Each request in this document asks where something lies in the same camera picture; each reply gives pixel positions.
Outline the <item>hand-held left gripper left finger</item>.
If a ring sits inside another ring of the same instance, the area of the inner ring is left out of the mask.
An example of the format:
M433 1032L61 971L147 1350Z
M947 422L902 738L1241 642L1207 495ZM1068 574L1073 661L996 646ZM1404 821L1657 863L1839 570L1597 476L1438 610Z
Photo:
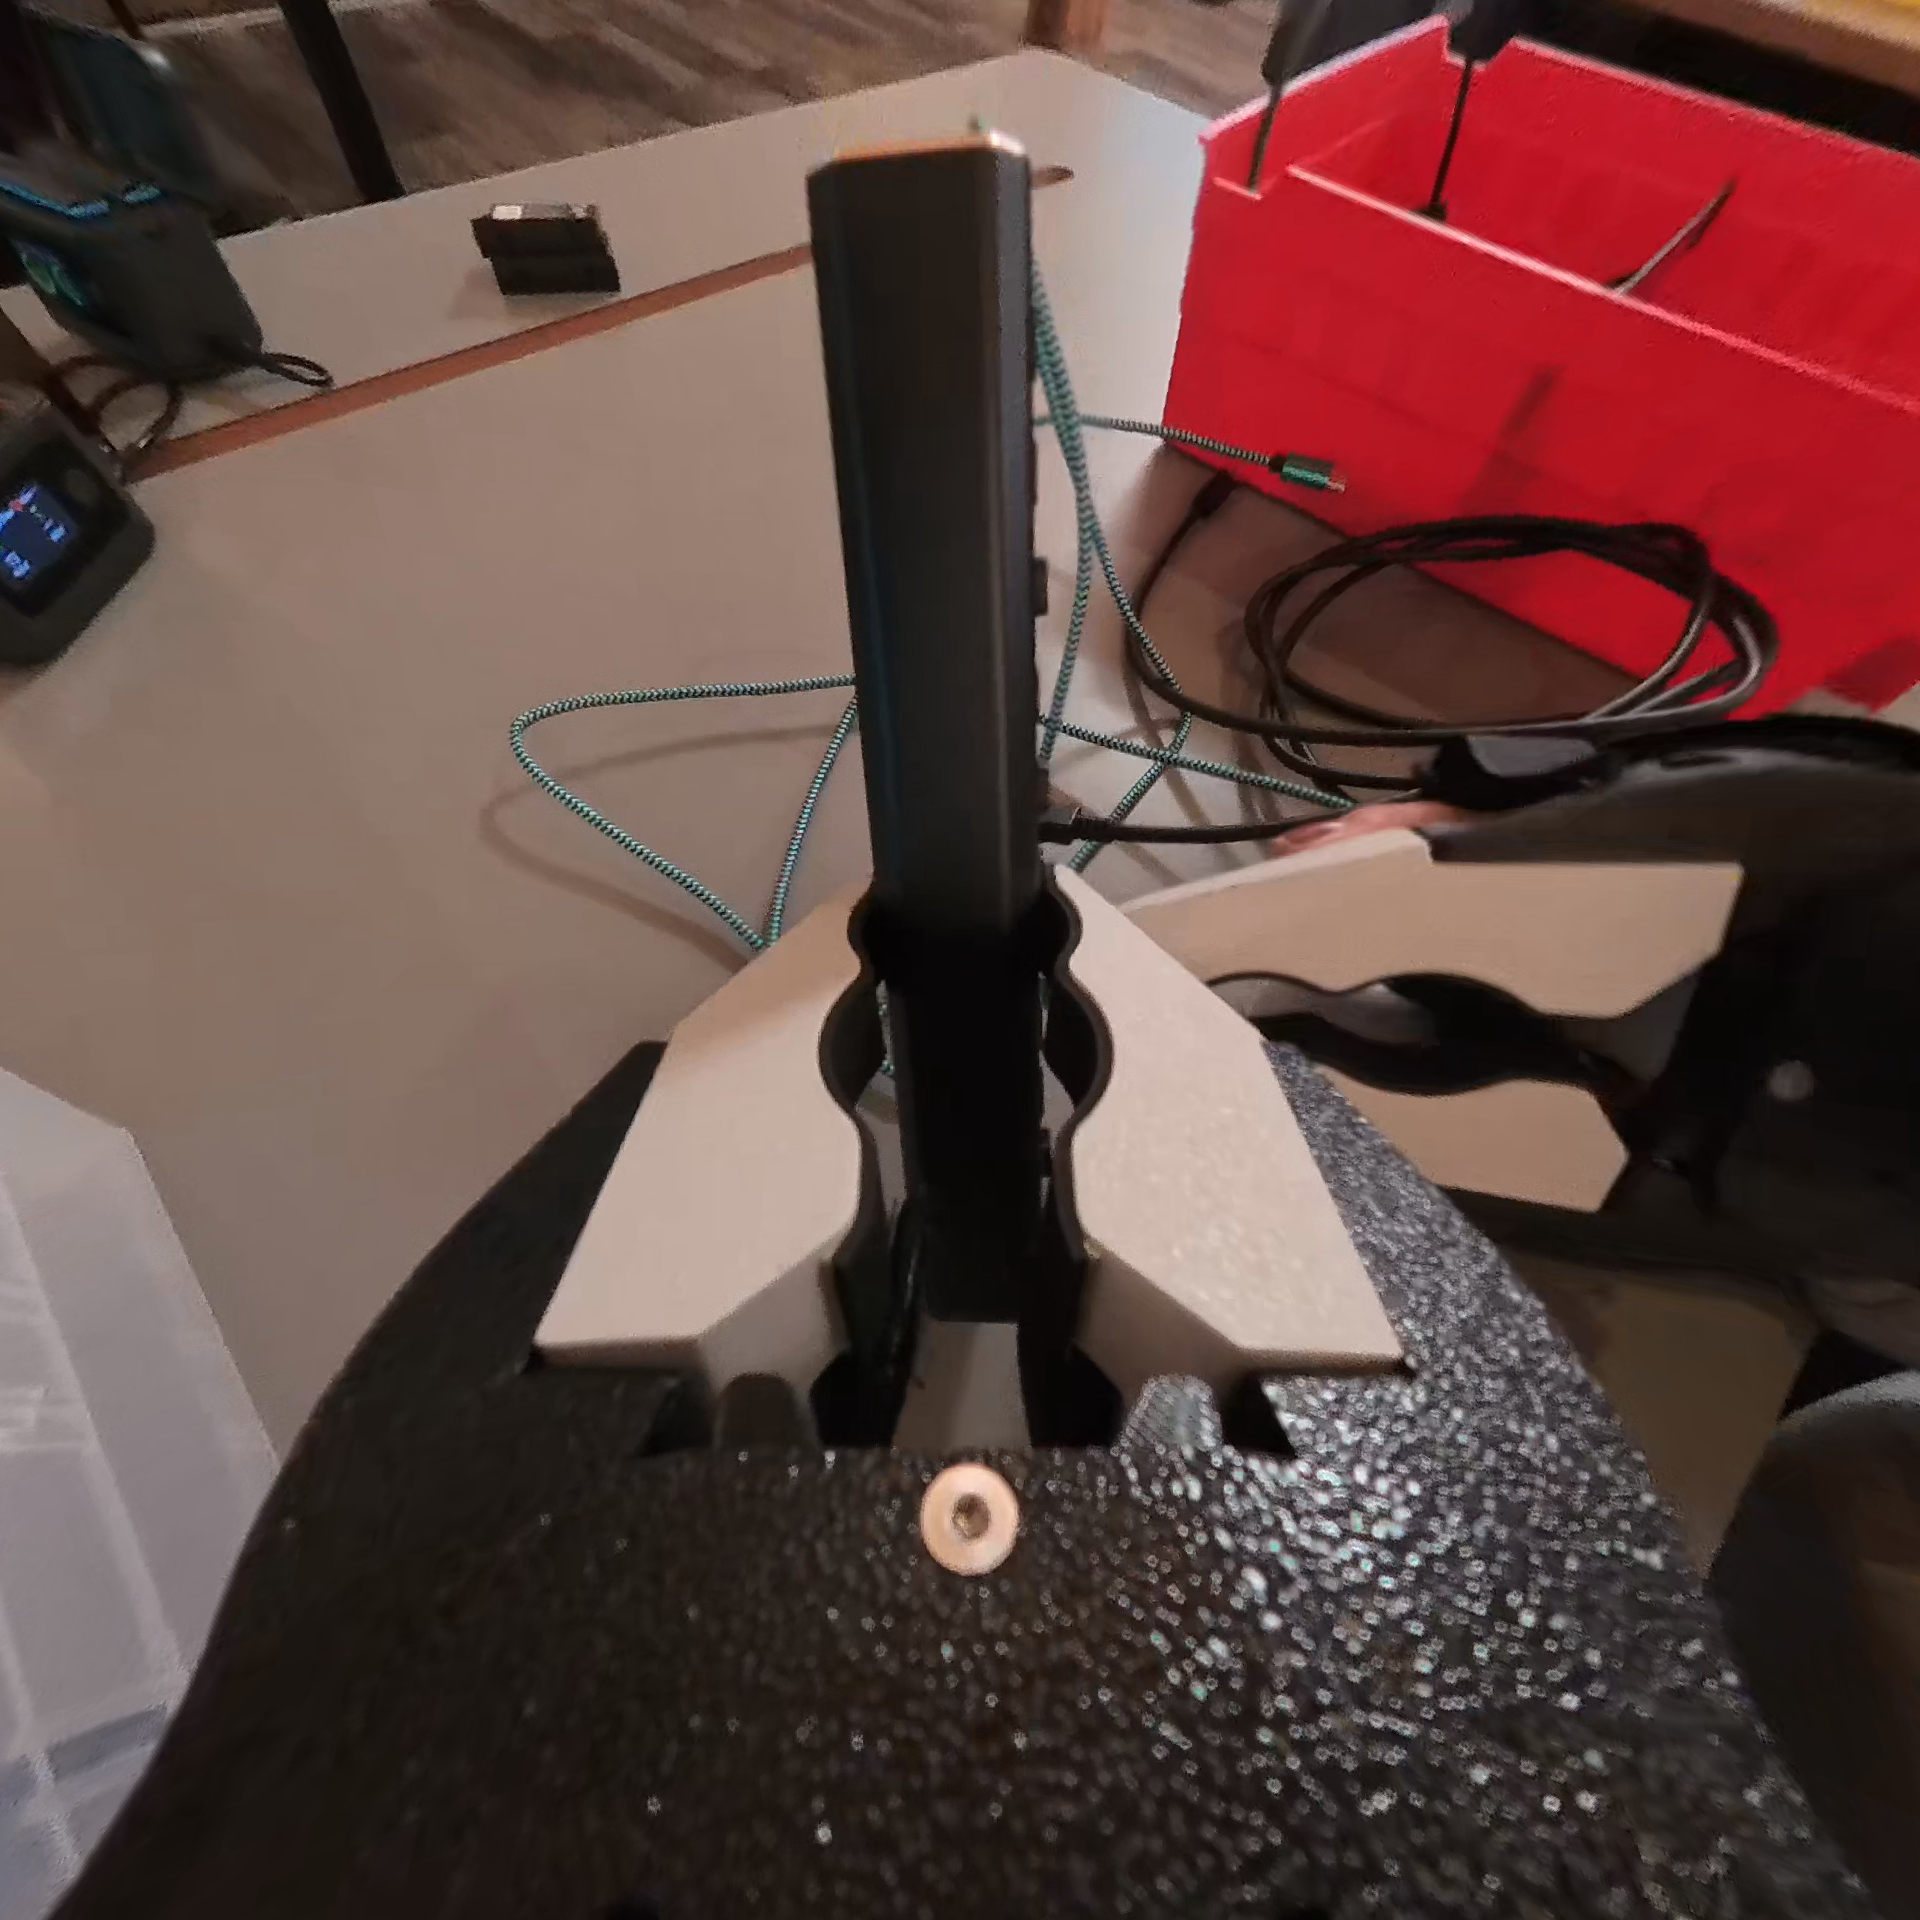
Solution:
M859 1101L880 1074L863 895L835 895L680 1020L534 1333L547 1365L791 1388L886 1445L916 1308Z

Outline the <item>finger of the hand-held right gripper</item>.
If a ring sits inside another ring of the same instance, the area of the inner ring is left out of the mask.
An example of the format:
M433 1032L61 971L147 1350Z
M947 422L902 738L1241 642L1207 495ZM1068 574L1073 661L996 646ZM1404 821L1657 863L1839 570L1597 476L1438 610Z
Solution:
M1628 1167L1619 1067L1543 1032L1377 1040L1329 1020L1259 1020L1443 1188L1590 1214Z
M1167 886L1123 914L1207 983L1356 992L1445 976L1603 1021L1708 967L1742 884L1735 861L1443 860L1392 830Z

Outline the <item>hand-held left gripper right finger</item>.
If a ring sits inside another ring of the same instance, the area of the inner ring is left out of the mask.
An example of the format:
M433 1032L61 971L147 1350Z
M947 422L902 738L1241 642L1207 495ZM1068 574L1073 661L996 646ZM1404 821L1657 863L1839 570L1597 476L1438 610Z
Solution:
M1220 1412L1406 1352L1254 1029L1083 877L1046 877L1049 1140L1030 1432L1108 1445L1155 1380Z

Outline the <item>red plastic bin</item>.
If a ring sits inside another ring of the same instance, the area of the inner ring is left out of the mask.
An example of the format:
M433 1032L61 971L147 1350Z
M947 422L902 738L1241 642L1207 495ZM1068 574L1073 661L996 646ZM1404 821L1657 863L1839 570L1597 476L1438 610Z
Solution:
M1916 693L1917 165L1423 22L1203 134L1167 426L1329 460L1347 533L1662 522L1774 616L1745 714Z

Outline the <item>clear plastic bin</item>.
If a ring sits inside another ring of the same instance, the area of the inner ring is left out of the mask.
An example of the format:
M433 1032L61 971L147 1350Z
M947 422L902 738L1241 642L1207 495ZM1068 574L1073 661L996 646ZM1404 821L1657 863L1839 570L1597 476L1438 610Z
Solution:
M1 1916L151 1763L277 1453L133 1136L1 1074Z

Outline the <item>black charger with display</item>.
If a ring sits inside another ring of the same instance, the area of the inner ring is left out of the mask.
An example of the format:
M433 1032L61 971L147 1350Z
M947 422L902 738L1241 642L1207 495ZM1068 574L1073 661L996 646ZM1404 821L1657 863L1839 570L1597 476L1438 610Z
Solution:
M148 565L152 522L41 395L1 418L1 668L60 658Z

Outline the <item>black battery pack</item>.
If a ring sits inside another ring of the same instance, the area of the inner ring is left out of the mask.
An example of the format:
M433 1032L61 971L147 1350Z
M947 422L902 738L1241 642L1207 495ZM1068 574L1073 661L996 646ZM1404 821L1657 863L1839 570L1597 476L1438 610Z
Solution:
M493 204L471 216L471 239L502 298L616 298L622 293L599 205Z

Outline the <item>black battery charging dock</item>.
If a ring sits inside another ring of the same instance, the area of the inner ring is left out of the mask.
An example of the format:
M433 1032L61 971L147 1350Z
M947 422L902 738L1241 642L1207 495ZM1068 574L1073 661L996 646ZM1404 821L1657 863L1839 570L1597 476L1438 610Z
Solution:
M5 245L49 317L157 380L248 367L264 340L201 211L83 155L5 157Z

